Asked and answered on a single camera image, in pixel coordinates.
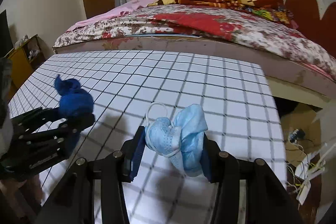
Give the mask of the dark blue cloth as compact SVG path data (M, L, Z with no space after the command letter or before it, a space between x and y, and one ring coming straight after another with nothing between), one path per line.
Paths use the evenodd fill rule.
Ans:
M61 118L68 119L81 114L93 114L93 97L81 87L77 79L62 80L60 75L56 76L54 87L60 95L59 114ZM68 134L70 141L67 144L69 155L76 147L80 133Z

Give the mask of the light blue face mask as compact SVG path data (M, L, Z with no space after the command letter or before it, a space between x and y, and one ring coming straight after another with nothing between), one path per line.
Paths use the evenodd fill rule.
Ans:
M201 155L203 140L208 126L201 105L192 104L181 110L174 120L168 116L149 120L149 113L153 106L166 105L153 102L145 113L145 141L146 146L172 163L180 173L189 177L202 174Z

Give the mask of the white wifi router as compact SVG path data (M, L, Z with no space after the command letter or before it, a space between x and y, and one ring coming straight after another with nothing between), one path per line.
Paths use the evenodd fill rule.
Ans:
M319 150L308 153L302 159L302 161L299 162L299 165L297 166L295 170L294 175L297 178L300 178L303 180L301 185L298 187L297 197L296 197L296 200L298 201L300 205L304 204L310 192L311 180L313 180L320 174L323 174L325 171L325 164L326 164L325 157L327 155L327 152L324 153L322 156L320 156L316 163L312 163L312 160L316 156L318 156L320 152L322 152L322 150L326 147L327 147L327 143L323 143Z

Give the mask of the wooden side cabinet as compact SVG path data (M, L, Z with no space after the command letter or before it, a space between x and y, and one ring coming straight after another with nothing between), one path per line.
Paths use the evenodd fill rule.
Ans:
M17 90L46 61L38 35L32 36L20 47L12 50L8 58L12 62L12 83Z

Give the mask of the cardboard box under bed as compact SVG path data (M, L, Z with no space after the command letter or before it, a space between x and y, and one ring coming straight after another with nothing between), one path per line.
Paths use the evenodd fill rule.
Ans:
M321 125L311 106L299 103L280 118L285 141L286 160L293 166L321 147Z

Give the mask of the white grid tablecloth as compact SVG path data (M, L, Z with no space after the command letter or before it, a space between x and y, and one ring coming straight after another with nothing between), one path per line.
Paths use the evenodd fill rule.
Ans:
M145 114L175 116L200 104L206 135L238 159L266 160L285 186L284 137L276 105L258 64L162 51L94 51L50 57L19 88L9 103L15 117L37 107L56 107L57 75L77 79L94 99L96 122L81 133L70 159L42 172L45 199L73 160L102 159L120 149ZM137 177L123 184L130 223L209 223L217 185L201 175L180 174L163 156L145 148Z

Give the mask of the pink bed sheet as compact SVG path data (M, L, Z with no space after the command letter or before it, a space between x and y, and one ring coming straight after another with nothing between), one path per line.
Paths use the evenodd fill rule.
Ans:
M136 9L146 7L148 4L151 4L155 1L157 1L157 0L131 0L129 2L126 2L123 5L117 6L116 8L113 8L113 9L109 10L106 13L96 15L96 16L91 17L89 19L76 22L74 25L72 25L72 26L70 26L70 28L68 28L67 32L73 31L76 28L85 27L87 25L94 24L94 23L96 23L100 20L107 20L107 19L116 18L116 17L119 17L119 16L126 15L130 12L135 11Z

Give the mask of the bed with floral sheet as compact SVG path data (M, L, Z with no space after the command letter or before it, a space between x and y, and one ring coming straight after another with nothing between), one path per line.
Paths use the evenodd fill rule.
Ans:
M335 98L335 58L297 30L239 11L166 5L99 20L60 35L58 53L159 50L256 63L268 77Z

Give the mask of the red patterned blanket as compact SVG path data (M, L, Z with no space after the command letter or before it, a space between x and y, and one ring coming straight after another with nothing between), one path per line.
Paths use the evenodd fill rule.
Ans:
M298 28L293 13L279 0L157 0L148 6L160 5L192 5L230 9L280 23L294 30Z

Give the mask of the red wooden headboard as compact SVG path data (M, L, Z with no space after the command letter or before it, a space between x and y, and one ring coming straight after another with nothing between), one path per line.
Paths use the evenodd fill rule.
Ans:
M336 9L331 3L323 16L319 15L317 0L278 0L294 14L298 30L335 56Z

